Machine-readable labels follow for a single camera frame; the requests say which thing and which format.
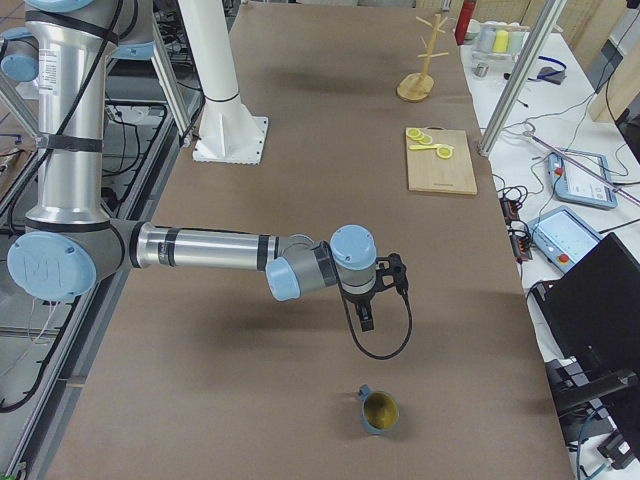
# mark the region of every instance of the mug handle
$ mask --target mug handle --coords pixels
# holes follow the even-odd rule
[[[364,402],[365,399],[371,394],[371,389],[369,388],[369,385],[362,385],[359,389],[358,389],[358,398],[360,399],[361,402]]]

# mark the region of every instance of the red bottle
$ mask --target red bottle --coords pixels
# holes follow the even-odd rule
[[[464,36],[467,34],[467,28],[469,28],[469,22],[473,16],[473,10],[476,8],[476,0],[464,0],[462,9],[460,10],[460,16],[458,17],[458,24],[456,25],[456,42],[458,45],[462,45],[464,42]]]

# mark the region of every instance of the warning label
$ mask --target warning label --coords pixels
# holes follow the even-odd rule
[[[56,50],[40,50],[38,91],[41,95],[60,93],[60,62]]]

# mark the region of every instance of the blue and white device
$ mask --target blue and white device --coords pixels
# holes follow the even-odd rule
[[[602,240],[602,235],[568,207],[556,208],[528,225],[533,243],[562,273]]]
[[[578,150],[564,152],[595,174],[611,181],[609,165],[604,155]],[[605,210],[618,206],[615,193],[575,165],[565,162],[555,153],[549,154],[548,162],[551,184],[555,185],[555,193],[559,199]]]

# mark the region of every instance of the brown table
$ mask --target brown table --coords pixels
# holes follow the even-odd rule
[[[394,89],[419,64],[412,9],[250,4],[232,32],[243,99],[271,120],[259,167],[184,151],[157,224],[328,239],[346,223],[408,265],[405,352],[366,358],[337,290],[275,302],[262,274],[134,272],[49,478],[572,478],[488,162],[479,194],[407,190],[406,126],[480,137],[453,36],[421,104]],[[375,299],[387,352],[400,298]],[[401,418],[366,435],[355,391],[391,392]]]

